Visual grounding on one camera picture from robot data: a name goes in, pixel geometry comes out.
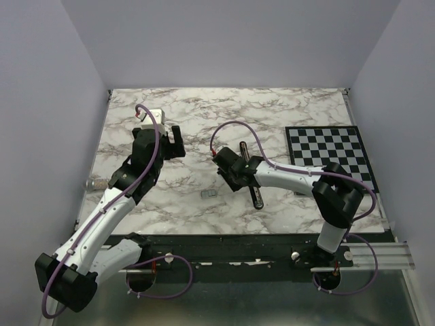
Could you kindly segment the staple tray with staples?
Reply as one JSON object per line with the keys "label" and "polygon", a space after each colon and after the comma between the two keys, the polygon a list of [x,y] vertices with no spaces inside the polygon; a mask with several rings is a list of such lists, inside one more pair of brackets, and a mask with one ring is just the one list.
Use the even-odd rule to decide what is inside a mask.
{"label": "staple tray with staples", "polygon": [[200,192],[200,196],[202,199],[215,198],[217,196],[217,192],[214,189],[206,189]]}

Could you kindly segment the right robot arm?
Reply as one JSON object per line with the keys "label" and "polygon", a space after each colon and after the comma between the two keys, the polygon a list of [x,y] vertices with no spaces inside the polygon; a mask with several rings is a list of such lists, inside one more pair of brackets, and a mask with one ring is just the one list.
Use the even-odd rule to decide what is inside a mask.
{"label": "right robot arm", "polygon": [[314,168],[280,166],[260,156],[245,160],[229,147],[215,153],[213,162],[234,192],[243,187],[274,187],[314,198],[324,224],[313,259],[321,266],[336,260],[337,249],[364,197],[362,183],[352,179],[342,166],[334,162]]}

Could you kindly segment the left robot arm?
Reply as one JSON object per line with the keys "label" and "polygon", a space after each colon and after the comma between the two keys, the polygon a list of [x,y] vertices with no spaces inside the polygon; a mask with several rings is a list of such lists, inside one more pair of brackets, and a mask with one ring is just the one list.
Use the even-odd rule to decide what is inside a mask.
{"label": "left robot arm", "polygon": [[172,126],[173,140],[164,126],[135,128],[133,150],[116,170],[91,216],[52,255],[42,253],[35,262],[43,293],[43,315],[49,318],[47,300],[52,298],[74,312],[90,303],[99,285],[123,268],[146,267],[150,250],[131,234],[106,252],[101,247],[116,226],[158,181],[164,161],[186,155],[179,126]]}

